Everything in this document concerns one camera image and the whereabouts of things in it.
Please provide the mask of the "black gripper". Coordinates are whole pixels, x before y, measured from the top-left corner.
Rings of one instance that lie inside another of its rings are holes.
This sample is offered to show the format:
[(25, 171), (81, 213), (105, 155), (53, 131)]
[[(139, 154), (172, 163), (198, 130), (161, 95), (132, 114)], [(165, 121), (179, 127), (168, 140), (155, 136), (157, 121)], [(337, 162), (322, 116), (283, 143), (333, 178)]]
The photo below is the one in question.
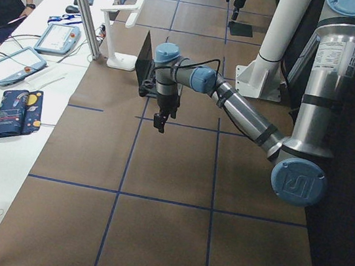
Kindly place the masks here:
[(159, 105), (159, 113), (153, 115), (153, 126), (161, 133), (164, 133), (164, 125), (168, 120), (168, 116), (175, 119), (176, 113), (180, 107), (180, 96), (178, 94), (163, 95), (158, 94), (157, 103)]
[(233, 3), (234, 4), (234, 9), (233, 9), (233, 13), (232, 13), (232, 16), (231, 16), (232, 20), (236, 20), (237, 19), (239, 10), (244, 7), (245, 3), (246, 3), (246, 0), (234, 0), (234, 3)]

